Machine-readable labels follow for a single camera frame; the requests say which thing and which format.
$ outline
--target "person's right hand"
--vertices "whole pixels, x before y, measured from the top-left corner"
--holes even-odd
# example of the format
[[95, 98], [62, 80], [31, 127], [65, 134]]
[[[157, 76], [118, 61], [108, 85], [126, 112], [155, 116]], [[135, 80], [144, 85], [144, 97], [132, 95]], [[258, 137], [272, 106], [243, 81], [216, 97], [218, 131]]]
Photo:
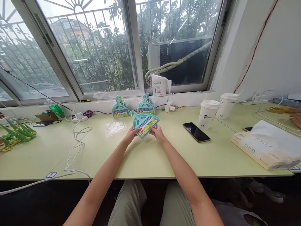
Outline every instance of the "person's right hand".
[[151, 129], [150, 134], [155, 136], [155, 138], [159, 143], [162, 143], [163, 141], [166, 140], [166, 137], [164, 136], [160, 126], [158, 125], [156, 125], [156, 127], [149, 126], [149, 128]]
[[301, 129], [301, 114], [300, 113], [295, 113], [290, 115], [290, 120], [293, 121], [293, 123]]

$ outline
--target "paper cup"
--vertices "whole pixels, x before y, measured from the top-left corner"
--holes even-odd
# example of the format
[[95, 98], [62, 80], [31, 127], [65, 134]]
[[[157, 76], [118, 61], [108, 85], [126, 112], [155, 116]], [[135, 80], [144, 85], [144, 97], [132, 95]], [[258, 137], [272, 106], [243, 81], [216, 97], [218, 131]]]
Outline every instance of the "paper cup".
[[221, 95], [220, 108], [218, 109], [215, 117], [218, 119], [226, 119], [230, 115], [234, 105], [238, 102], [238, 100], [238, 94], [225, 93]]
[[220, 103], [215, 100], [204, 100], [201, 103], [201, 111], [198, 118], [198, 127], [200, 129], [206, 130], [210, 128], [219, 107]]

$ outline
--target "desk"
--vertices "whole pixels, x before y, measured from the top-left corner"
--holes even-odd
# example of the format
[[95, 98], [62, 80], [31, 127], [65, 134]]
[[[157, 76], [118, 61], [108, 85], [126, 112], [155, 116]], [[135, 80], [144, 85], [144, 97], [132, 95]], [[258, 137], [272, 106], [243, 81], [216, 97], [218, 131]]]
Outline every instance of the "desk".
[[[40, 180], [75, 146], [71, 124], [32, 127], [37, 137], [0, 153], [0, 180]], [[7, 132], [1, 128], [0, 134]]]
[[[244, 131], [243, 128], [245, 127], [253, 127], [256, 123], [258, 123], [261, 119], [258, 119], [256, 117], [252, 116], [252, 113], [258, 111], [262, 107], [264, 109], [268, 109], [269, 107], [275, 107], [277, 104], [275, 103], [266, 103], [266, 104], [258, 104], [258, 105], [242, 105], [242, 104], [236, 104], [233, 108], [233, 111], [231, 112], [230, 116], [227, 119], [218, 119], [221, 123], [223, 123], [225, 126], [233, 130], [234, 132], [241, 132]], [[284, 124], [290, 128], [293, 129], [299, 129], [296, 127], [293, 122], [289, 119], [289, 113], [283, 113], [283, 114], [275, 114], [269, 111], [263, 111], [260, 112], [263, 116], [272, 119], [273, 121], [279, 122], [281, 124]], [[301, 136], [300, 131], [294, 131], [287, 129], [286, 127], [279, 125], [275, 122], [272, 122], [271, 120], [267, 120], [265, 118], [262, 118], [262, 120], [265, 120], [273, 125], [276, 125], [290, 133], [293, 133], [295, 135]], [[301, 170], [292, 170], [294, 173], [300, 173]]]
[[[183, 123], [193, 122], [197, 125], [200, 107], [181, 108], [166, 113], [157, 110], [159, 125], [171, 144], [192, 167], [198, 177], [251, 177], [251, 176], [291, 176], [288, 170], [267, 171], [257, 162], [233, 144], [230, 139], [234, 132], [214, 119], [212, 127], [205, 131], [211, 141], [198, 143], [183, 127]], [[96, 115], [80, 123], [80, 129], [92, 126], [92, 131], [85, 136], [85, 149], [78, 154], [72, 168], [88, 173], [92, 178], [111, 155], [127, 131], [106, 138], [105, 124], [113, 121], [110, 115]], [[126, 126], [130, 127], [132, 117], [124, 117]], [[51, 171], [63, 175], [66, 167], [66, 155]], [[174, 178], [174, 173], [156, 139], [148, 135], [144, 140], [139, 137], [128, 147], [119, 167], [117, 179], [154, 179]], [[63, 179], [86, 179], [84, 174], [76, 173]]]

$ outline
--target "leg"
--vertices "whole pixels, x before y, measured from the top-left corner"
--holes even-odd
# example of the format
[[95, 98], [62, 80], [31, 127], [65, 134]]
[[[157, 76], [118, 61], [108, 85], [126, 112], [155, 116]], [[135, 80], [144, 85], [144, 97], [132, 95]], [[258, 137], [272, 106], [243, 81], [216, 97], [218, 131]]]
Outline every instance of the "leg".
[[126, 180], [118, 194], [108, 226], [142, 226], [140, 211], [146, 201], [139, 180]]
[[178, 182], [171, 182], [166, 190], [160, 226], [195, 226], [190, 204]]

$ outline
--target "air conditioner pipe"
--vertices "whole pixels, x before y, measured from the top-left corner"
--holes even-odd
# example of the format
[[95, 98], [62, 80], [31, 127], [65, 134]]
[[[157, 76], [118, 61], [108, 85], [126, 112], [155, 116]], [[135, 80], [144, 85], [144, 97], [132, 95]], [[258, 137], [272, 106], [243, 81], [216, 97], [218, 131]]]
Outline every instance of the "air conditioner pipe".
[[167, 64], [164, 64], [161, 67], [157, 67], [154, 69], [149, 70], [146, 74], [145, 74], [145, 79], [147, 81], [147, 84], [150, 85], [150, 80], [151, 80], [151, 75], [150, 73], [153, 72], [154, 73], [162, 73], [165, 71], [168, 71], [178, 65], [180, 65], [181, 63], [183, 63], [184, 61], [188, 60], [189, 58], [193, 57], [194, 55], [210, 48], [212, 41], [206, 43], [205, 45], [203, 45], [202, 47], [198, 48], [197, 50], [193, 51], [192, 53], [188, 54], [187, 56], [183, 57], [182, 59], [179, 59], [177, 62], [170, 62]]

